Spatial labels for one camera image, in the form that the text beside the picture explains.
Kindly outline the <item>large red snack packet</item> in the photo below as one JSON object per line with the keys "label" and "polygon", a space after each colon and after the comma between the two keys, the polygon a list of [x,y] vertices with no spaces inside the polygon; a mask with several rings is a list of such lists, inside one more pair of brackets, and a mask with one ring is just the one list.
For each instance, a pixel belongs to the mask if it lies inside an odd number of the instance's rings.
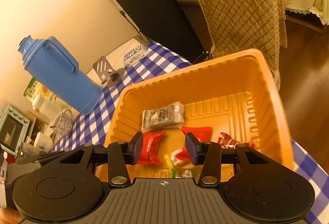
{"label": "large red snack packet", "polygon": [[148,132],[143,133],[143,147],[139,155],[137,164],[139,165],[159,165],[160,160],[158,159],[158,148],[159,143],[162,140],[165,132]]}

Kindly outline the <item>yellow green candy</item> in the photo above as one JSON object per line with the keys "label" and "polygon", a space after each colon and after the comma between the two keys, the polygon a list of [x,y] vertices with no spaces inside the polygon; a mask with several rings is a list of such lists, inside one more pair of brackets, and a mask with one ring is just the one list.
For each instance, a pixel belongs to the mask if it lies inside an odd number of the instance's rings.
{"label": "yellow green candy", "polygon": [[181,153],[181,150],[177,150],[164,155],[171,178],[192,178],[194,165],[186,158],[180,159]]}

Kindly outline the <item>silver black snack bar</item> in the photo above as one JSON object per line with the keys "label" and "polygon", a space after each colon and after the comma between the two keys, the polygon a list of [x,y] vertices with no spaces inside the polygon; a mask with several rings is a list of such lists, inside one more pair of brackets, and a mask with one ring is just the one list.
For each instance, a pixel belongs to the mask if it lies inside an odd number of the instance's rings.
{"label": "silver black snack bar", "polygon": [[178,101],[161,108],[144,110],[142,112],[143,133],[164,129],[167,127],[181,126],[184,122],[184,105]]}

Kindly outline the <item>red candy in tray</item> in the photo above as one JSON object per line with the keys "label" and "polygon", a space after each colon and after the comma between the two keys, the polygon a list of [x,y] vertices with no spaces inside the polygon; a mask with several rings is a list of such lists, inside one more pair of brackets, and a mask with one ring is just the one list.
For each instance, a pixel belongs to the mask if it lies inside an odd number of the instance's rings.
{"label": "red candy in tray", "polygon": [[229,134],[227,133],[220,133],[219,136],[218,136],[218,141],[217,141],[218,144],[221,145],[222,148],[225,148],[225,149],[235,149],[235,147],[238,145],[238,144],[244,144],[246,146],[249,146],[251,148],[254,148],[255,147],[255,144],[252,143],[252,142],[239,142],[235,139],[233,139]]}

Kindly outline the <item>blue white checkered tablecloth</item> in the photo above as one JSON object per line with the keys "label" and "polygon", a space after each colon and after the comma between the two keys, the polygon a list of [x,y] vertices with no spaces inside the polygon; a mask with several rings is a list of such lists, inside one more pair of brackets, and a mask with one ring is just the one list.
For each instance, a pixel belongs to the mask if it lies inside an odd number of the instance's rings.
{"label": "blue white checkered tablecloth", "polygon": [[[53,150],[73,150],[85,143],[105,144],[119,96],[125,88],[190,66],[191,63],[177,53],[159,43],[151,43],[146,56],[132,67],[126,68],[123,78],[115,86],[103,89],[100,102],[93,112],[86,116],[77,116],[72,132],[59,138]],[[285,143],[281,143],[276,136],[269,138],[264,131],[258,130],[260,115],[252,109],[260,99],[253,97],[248,88],[233,89],[216,98],[192,97],[198,103],[211,103],[216,110],[219,126],[213,129],[214,134],[224,131],[238,141],[255,143],[257,149],[265,150],[274,145],[274,153],[283,153]],[[315,189],[315,202],[307,221],[328,223],[328,174],[295,140],[292,141],[292,151],[294,171],[307,179]]]}

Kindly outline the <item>orange plastic tray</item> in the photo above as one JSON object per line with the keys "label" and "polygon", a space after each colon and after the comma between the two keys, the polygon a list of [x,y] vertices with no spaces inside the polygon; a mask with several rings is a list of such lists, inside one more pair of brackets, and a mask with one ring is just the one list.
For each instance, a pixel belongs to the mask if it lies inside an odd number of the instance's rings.
{"label": "orange plastic tray", "polygon": [[144,110],[184,105],[185,125],[212,128],[293,168],[291,135],[272,73],[259,50],[248,49],[126,87],[117,100],[105,142],[129,141]]}

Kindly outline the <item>white patterned mug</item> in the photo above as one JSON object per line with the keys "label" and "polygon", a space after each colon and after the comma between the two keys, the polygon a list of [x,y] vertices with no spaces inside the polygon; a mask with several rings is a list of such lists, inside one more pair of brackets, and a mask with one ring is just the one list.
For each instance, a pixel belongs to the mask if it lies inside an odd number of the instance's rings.
{"label": "white patterned mug", "polygon": [[50,125],[54,133],[61,137],[69,135],[73,129],[73,113],[69,108],[59,112]]}

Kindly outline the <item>grey phone stand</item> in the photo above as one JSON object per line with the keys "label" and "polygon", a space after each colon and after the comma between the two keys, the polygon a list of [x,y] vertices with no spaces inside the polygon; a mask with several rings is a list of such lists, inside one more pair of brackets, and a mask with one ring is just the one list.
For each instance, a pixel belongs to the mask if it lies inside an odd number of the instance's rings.
{"label": "grey phone stand", "polygon": [[101,56],[94,64],[93,69],[96,72],[101,84],[107,84],[107,87],[115,86],[124,76],[125,69],[115,70],[105,56]]}

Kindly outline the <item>clear plastic box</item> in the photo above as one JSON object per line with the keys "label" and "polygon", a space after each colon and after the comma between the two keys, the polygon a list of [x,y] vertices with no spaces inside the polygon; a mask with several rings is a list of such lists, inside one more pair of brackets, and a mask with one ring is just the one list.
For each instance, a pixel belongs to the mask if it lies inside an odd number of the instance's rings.
{"label": "clear plastic box", "polygon": [[147,49],[144,45],[139,44],[132,50],[130,50],[127,54],[123,57],[123,63],[125,67],[131,67],[142,58],[144,58],[147,54]]}

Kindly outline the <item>green printed box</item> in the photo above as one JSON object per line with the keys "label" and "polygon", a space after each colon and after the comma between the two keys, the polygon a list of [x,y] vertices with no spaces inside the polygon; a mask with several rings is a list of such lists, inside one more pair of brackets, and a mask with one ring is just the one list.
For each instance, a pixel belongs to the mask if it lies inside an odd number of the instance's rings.
{"label": "green printed box", "polygon": [[70,109],[71,108],[71,106],[69,104],[67,104],[64,100],[60,99],[57,95],[55,95],[52,91],[50,91],[42,83],[38,82],[34,77],[30,80],[23,95],[30,102],[32,102],[36,96],[41,95],[43,98],[51,101],[52,103],[54,103],[56,106],[58,106],[61,109]]}

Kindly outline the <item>light blue toaster oven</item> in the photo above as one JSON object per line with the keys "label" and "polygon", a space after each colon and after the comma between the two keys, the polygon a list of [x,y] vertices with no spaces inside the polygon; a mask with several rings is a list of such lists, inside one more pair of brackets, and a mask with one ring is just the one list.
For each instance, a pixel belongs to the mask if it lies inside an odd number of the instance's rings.
{"label": "light blue toaster oven", "polygon": [[7,105],[1,116],[1,148],[8,154],[16,156],[18,148],[27,135],[29,125],[28,118]]}

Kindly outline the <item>blue thermos jug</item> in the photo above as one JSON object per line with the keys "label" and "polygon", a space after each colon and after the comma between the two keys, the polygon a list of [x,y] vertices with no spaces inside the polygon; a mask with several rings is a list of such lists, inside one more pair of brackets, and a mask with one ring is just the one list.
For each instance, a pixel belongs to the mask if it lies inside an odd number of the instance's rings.
{"label": "blue thermos jug", "polygon": [[54,37],[25,37],[19,45],[24,69],[80,114],[90,114],[103,88],[79,70],[78,61]]}

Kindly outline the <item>quilted brown chair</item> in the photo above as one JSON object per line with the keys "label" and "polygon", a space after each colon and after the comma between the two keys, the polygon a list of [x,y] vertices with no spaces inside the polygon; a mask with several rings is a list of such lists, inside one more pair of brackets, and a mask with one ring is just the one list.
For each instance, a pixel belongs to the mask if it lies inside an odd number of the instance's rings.
{"label": "quilted brown chair", "polygon": [[280,85],[279,51],[287,47],[284,0],[198,0],[214,58],[255,48]]}

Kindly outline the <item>black cabinet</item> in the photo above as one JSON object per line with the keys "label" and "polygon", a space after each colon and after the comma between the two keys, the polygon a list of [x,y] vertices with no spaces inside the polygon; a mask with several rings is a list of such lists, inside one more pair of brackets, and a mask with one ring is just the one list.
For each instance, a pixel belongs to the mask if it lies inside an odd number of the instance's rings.
{"label": "black cabinet", "polygon": [[115,0],[147,38],[191,63],[211,59],[177,0]]}

